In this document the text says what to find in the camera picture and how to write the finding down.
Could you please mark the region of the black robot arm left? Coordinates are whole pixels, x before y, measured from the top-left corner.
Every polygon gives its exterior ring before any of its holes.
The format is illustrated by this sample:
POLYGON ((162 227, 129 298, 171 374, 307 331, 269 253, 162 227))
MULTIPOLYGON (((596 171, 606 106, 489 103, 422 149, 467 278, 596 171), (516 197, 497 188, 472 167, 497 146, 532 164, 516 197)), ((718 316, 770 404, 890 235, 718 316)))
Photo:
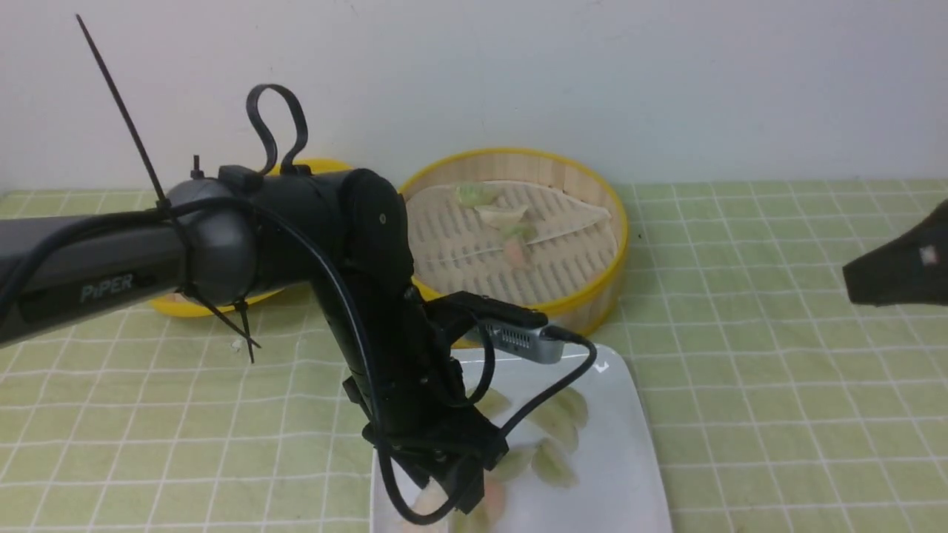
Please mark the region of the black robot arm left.
POLYGON ((156 208, 2 222, 2 345, 169 292, 220 314, 310 284, 368 418, 393 505, 410 522, 473 512, 507 436, 464 392, 451 344, 531 310, 413 283, 405 200, 377 173, 263 176, 244 167, 179 183, 156 208))

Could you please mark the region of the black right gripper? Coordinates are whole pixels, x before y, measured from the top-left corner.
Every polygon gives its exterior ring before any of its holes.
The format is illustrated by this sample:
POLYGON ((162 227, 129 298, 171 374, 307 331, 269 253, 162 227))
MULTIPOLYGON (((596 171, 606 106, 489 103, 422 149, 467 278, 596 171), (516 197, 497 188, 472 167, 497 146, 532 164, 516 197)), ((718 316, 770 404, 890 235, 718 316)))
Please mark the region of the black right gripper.
POLYGON ((856 306, 947 306, 947 201, 897 239, 845 264, 856 306))

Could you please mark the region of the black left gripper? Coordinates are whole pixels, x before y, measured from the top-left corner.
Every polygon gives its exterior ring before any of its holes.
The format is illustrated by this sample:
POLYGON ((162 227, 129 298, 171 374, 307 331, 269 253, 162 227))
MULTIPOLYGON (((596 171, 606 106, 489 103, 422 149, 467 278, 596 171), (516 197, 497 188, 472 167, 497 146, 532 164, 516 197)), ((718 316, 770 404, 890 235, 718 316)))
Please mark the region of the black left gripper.
POLYGON ((484 498, 484 472, 508 451, 505 434, 476 408, 495 367, 487 324, 510 317, 510 306, 457 292, 424 301, 413 286, 393 295, 355 286, 342 304, 342 352, 349 366, 343 390, 366 415, 363 438, 377 451, 390 502, 412 509, 394 480, 399 466, 421 489, 446 493, 436 515, 468 514, 484 498), (474 395, 465 392, 453 342, 475 330, 485 367, 474 395))

